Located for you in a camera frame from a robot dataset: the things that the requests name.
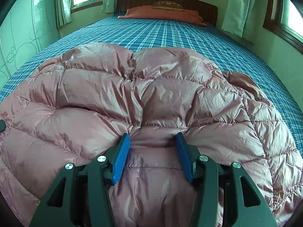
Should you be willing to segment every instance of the brown pillowcase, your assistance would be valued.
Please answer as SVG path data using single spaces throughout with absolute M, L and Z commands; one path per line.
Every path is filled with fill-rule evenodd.
M 182 11 L 183 7 L 176 2 L 170 1 L 159 1 L 152 5 L 152 8 L 164 9 L 164 10 L 172 10 L 172 11 Z

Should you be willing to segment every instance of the wooden window frame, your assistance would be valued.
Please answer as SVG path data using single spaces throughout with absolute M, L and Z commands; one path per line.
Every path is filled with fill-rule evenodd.
M 277 0 L 277 9 L 276 9 L 275 18 L 271 19 L 273 5 L 274 5 L 274 0 L 268 0 L 263 28 L 283 38 L 285 41 L 289 42 L 299 52 L 303 54 L 303 36 L 295 32 L 288 26 L 285 26 L 280 23 L 281 14 L 283 10 L 283 0 Z

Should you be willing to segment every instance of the blue gripper pad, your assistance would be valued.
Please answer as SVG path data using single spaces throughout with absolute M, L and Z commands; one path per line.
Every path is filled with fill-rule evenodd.
M 194 181 L 193 167 L 186 148 L 186 146 L 188 145 L 181 132 L 179 132 L 176 135 L 176 143 L 177 143 L 177 152 L 179 155 L 184 176 L 187 179 L 187 181 L 191 184 Z
M 120 143 L 122 143 L 119 153 L 117 155 L 116 161 L 113 164 L 113 177 L 112 183 L 116 184 L 118 180 L 120 180 L 122 176 L 122 172 L 124 169 L 126 157 L 128 155 L 129 146 L 130 146 L 130 137 L 128 134 L 124 134 Z

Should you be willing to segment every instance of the bed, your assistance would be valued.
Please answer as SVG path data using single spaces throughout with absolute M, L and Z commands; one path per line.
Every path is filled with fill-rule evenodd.
M 215 28 L 217 7 L 197 0 L 173 0 L 197 10 L 209 24 L 203 28 L 182 22 L 154 19 L 118 19 L 128 8 L 158 0 L 118 0 L 113 16 L 83 27 L 60 39 L 26 62 L 0 91 L 0 101 L 45 59 L 89 42 L 117 44 L 134 52 L 151 47 L 190 48 L 213 60 L 222 71 L 242 72 L 256 82 L 274 103 L 303 155 L 303 113 L 272 69 L 259 57 Z

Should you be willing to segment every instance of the wooden headboard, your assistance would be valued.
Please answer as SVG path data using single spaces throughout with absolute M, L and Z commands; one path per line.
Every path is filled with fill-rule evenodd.
M 129 8 L 153 5 L 157 1 L 174 1 L 184 7 L 184 9 L 195 10 L 203 18 L 204 22 L 208 22 L 216 26 L 218 8 L 206 2 L 198 0 L 118 0 L 117 11 L 126 11 Z

